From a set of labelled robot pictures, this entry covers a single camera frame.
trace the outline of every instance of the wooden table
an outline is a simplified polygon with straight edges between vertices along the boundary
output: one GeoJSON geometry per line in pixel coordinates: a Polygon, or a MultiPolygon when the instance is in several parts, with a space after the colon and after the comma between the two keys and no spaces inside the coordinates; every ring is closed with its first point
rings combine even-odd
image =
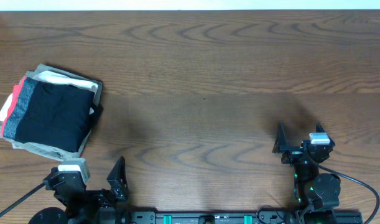
{"type": "MultiPolygon", "coordinates": [[[[300,144],[320,121],[336,141],[323,165],[380,193],[380,11],[0,12],[0,108],[40,63],[104,83],[82,154],[88,189],[108,189],[124,156],[134,206],[291,206],[294,170],[271,153],[277,124],[300,144]]],[[[0,140],[0,211],[57,164],[0,140]]],[[[373,194],[341,189],[339,208],[366,220],[373,194]]],[[[62,207],[52,194],[0,223],[62,207]]]]}

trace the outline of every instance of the green clip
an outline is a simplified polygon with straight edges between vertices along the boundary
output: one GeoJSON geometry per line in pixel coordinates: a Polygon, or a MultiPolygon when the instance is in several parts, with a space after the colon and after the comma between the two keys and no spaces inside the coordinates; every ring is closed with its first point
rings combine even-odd
{"type": "Polygon", "coordinates": [[[165,215],[164,216],[164,224],[172,224],[172,216],[171,215],[165,215]]]}
{"type": "Polygon", "coordinates": [[[244,224],[252,224],[252,216],[251,215],[245,215],[244,216],[244,224]]]}

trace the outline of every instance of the stack of folded clothes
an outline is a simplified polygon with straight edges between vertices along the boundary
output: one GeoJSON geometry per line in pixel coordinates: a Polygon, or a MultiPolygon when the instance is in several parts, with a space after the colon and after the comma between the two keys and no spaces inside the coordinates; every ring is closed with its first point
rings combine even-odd
{"type": "Polygon", "coordinates": [[[80,157],[101,114],[103,84],[40,64],[0,111],[0,138],[15,149],[63,161],[80,157]]]}

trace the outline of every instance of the gray towel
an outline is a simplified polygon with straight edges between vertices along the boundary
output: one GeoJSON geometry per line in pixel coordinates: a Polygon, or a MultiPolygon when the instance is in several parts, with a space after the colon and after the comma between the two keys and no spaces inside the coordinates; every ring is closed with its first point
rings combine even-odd
{"type": "MultiPolygon", "coordinates": [[[[96,81],[96,80],[89,80],[87,78],[83,78],[81,76],[78,76],[78,75],[57,69],[57,68],[46,66],[43,64],[40,64],[34,72],[27,72],[26,76],[33,78],[35,75],[37,75],[41,72],[44,72],[44,71],[51,71],[51,72],[59,73],[62,75],[66,75],[70,78],[75,78],[75,79],[79,79],[79,80],[88,80],[88,81],[91,81],[93,83],[96,83],[98,85],[98,88],[97,88],[97,92],[95,94],[95,97],[93,99],[93,103],[96,106],[98,106],[98,104],[100,102],[101,91],[103,90],[103,84],[101,82],[96,81]]],[[[83,152],[83,149],[85,148],[85,144],[88,140],[90,133],[91,133],[91,130],[89,131],[88,135],[82,141],[81,146],[78,149],[78,152],[67,152],[67,151],[64,151],[63,149],[59,149],[57,147],[46,146],[44,144],[39,144],[39,143],[34,143],[34,142],[21,143],[21,142],[14,141],[12,139],[4,138],[1,135],[0,135],[0,138],[3,138],[6,141],[11,142],[14,149],[25,149],[26,151],[32,152],[34,154],[38,154],[40,156],[44,156],[44,157],[47,157],[50,159],[55,159],[58,161],[63,161],[65,159],[69,159],[69,158],[79,158],[80,157],[81,153],[83,152]]]]}

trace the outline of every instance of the white background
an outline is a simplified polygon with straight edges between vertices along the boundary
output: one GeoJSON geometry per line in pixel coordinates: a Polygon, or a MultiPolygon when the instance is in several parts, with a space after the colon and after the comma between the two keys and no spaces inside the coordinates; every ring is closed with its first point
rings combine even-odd
{"type": "Polygon", "coordinates": [[[0,0],[0,11],[380,9],[380,0],[0,0]]]}

